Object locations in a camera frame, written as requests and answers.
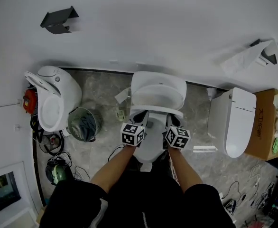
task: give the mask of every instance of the open toilet lid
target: open toilet lid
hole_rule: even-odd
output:
[[[50,93],[53,93],[57,96],[61,96],[60,93],[55,90],[54,87],[52,87],[48,82],[43,80],[42,78],[39,78],[37,75],[34,75],[31,72],[25,72],[24,77],[29,81],[33,86],[37,87],[37,89],[44,89],[49,91]]]
[[[166,85],[149,85],[132,92],[134,105],[153,105],[179,110],[184,103],[182,95]]]

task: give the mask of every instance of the laundry basket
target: laundry basket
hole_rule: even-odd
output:
[[[68,116],[68,128],[71,132],[71,135],[76,138],[79,141],[84,142],[84,136],[82,134],[82,131],[80,129],[80,121],[81,118],[86,116],[87,113],[91,114],[95,120],[96,123],[96,132],[94,134],[94,137],[89,140],[89,142],[94,142],[95,136],[97,133],[99,133],[103,127],[103,119],[101,114],[96,110],[87,110],[84,107],[78,107],[74,109]]]

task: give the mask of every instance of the toilet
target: toilet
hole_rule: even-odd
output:
[[[239,88],[211,101],[208,135],[214,146],[237,158],[248,146],[255,117],[256,96]]]
[[[149,110],[146,136],[134,156],[141,163],[152,163],[163,152],[163,135],[166,132],[167,114],[182,119],[179,109],[186,97],[186,82],[176,76],[155,72],[136,72],[131,81],[130,115]]]
[[[47,132],[67,127],[68,114],[79,106],[82,90],[72,76],[55,66],[42,67],[37,75],[24,73],[25,78],[37,88],[38,119]]]

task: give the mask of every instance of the gray tile floor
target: gray tile floor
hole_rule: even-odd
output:
[[[122,74],[109,74],[87,71],[68,71],[79,83],[83,90],[82,104],[87,108],[98,109],[104,119],[102,131],[97,135],[95,142],[83,143],[72,136],[65,139],[65,150],[69,151],[75,165],[85,168],[92,177],[106,162],[110,153],[120,144],[121,122],[116,117],[115,95],[130,86],[131,77]],[[129,113],[130,100],[127,100],[122,108],[126,114]],[[236,226],[240,227],[243,222],[256,212],[252,210],[249,201],[255,193],[255,182],[257,177],[250,178],[252,168],[259,165],[254,174],[260,174],[258,197],[267,186],[275,181],[278,171],[266,162],[243,154],[237,159],[229,158],[220,153],[193,153],[193,146],[212,145],[207,135],[207,121],[210,110],[205,87],[187,85],[185,104],[181,111],[187,122],[187,129],[190,130],[192,139],[187,149],[182,153],[190,165],[201,176],[204,183],[214,186],[219,192],[225,195],[234,181],[240,183],[240,193],[247,193],[244,202],[236,209],[234,217],[237,220]],[[39,148],[38,167],[40,181],[44,197],[51,196],[54,186],[50,184],[45,175],[45,166],[50,155],[43,153]],[[150,170],[150,165],[144,165],[142,171]],[[88,181],[84,171],[81,171],[84,181]],[[230,194],[224,201],[234,198],[238,199],[237,185],[233,185]]]

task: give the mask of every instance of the window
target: window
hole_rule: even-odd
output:
[[[17,202],[21,197],[18,192],[14,173],[0,176],[0,210]]]

